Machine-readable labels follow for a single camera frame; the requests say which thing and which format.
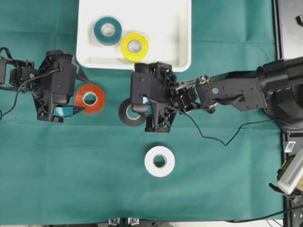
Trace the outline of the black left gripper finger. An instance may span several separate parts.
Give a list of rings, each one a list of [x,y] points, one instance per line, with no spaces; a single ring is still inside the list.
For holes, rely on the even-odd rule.
[[[74,105],[56,106],[53,111],[53,116],[71,117],[84,110],[86,110],[86,107],[83,106],[74,106]]]
[[[85,72],[83,71],[83,69],[81,68],[80,64],[78,63],[78,61],[76,60],[76,57],[73,56],[72,60],[71,60],[72,64],[74,64],[77,68],[77,75],[76,75],[76,79],[79,81],[82,81],[84,83],[90,83],[89,78],[87,77],[87,75],[85,74]]]

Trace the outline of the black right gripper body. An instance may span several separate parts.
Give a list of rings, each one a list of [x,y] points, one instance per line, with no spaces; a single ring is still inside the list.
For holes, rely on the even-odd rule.
[[[175,111],[193,111],[201,108],[197,101],[198,95],[195,86],[201,82],[201,78],[177,82],[177,76],[173,73],[170,77],[163,78],[165,85],[165,99],[163,105]]]

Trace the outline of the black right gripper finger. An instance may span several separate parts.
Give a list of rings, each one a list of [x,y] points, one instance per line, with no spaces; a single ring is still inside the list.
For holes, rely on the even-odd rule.
[[[170,132],[177,112],[162,104],[151,104],[151,114],[146,116],[145,132]]]
[[[172,75],[172,66],[163,62],[156,62],[153,74],[156,78],[167,78]]]

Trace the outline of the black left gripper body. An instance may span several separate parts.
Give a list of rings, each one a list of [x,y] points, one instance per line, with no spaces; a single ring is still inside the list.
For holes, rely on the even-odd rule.
[[[51,59],[54,56],[63,53],[64,52],[60,50],[47,51],[46,56],[42,61],[38,71],[41,74],[49,73],[49,75],[53,72],[59,71],[59,69],[56,69],[47,72],[48,68],[50,67]],[[48,121],[48,122],[63,122],[64,121],[63,117],[53,116],[53,111],[56,106],[67,106],[68,104],[59,105],[53,102],[51,93],[44,89],[43,78],[44,77],[35,80],[36,83],[33,85],[33,89],[31,91],[37,112],[37,119],[40,121]]]

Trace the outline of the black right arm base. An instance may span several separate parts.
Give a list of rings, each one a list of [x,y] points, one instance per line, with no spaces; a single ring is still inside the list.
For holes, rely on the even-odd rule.
[[[269,96],[265,113],[282,129],[299,131],[303,129],[303,86],[273,92]]]

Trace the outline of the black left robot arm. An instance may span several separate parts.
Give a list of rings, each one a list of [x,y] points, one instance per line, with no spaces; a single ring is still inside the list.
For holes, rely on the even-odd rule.
[[[84,105],[70,105],[77,80],[90,80],[75,61],[74,56],[61,50],[47,51],[39,68],[29,60],[13,59],[7,47],[0,57],[0,88],[16,94],[30,92],[37,119],[62,123],[64,118],[86,109]]]

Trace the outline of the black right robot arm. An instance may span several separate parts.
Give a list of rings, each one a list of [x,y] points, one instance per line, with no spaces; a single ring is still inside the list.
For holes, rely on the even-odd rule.
[[[151,101],[183,113],[202,109],[215,111],[216,105],[239,111],[262,109],[279,128],[303,129],[303,59],[281,59],[251,71],[232,71],[203,76],[164,86],[164,94],[150,92]]]

